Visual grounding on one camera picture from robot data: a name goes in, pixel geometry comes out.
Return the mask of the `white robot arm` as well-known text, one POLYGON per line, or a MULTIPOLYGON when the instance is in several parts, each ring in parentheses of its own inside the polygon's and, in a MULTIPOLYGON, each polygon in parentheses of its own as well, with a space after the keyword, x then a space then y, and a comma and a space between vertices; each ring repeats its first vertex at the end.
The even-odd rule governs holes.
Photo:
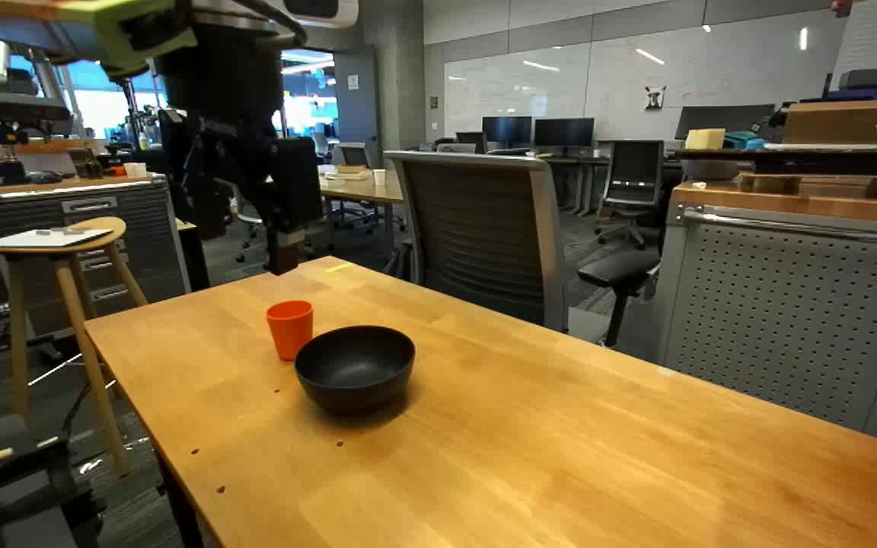
POLYGON ((158 114, 173 209, 217 239, 243 198, 264 235, 264 269, 304 258, 304 229, 322 215, 316 153, 309 136, 281 136, 281 56, 309 30, 340 30, 359 0, 127 0, 114 26, 164 78, 158 114))

